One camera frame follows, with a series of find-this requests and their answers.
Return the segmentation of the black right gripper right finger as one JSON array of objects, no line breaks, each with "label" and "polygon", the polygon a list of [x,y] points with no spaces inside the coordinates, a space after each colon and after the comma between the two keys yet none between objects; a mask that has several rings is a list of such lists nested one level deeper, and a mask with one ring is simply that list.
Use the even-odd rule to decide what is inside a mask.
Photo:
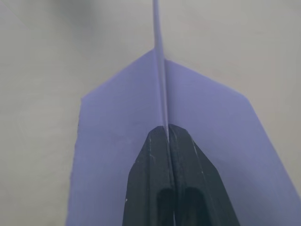
[{"label": "black right gripper right finger", "polygon": [[169,125],[178,226],[238,226],[239,221],[216,167],[187,130]]}]

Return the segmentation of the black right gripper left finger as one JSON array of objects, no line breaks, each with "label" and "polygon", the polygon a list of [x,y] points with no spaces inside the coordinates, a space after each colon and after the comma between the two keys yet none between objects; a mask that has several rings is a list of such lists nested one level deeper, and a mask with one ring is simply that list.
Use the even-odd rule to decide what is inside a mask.
[{"label": "black right gripper left finger", "polygon": [[172,226],[174,177],[164,127],[151,130],[127,181],[124,226]]}]

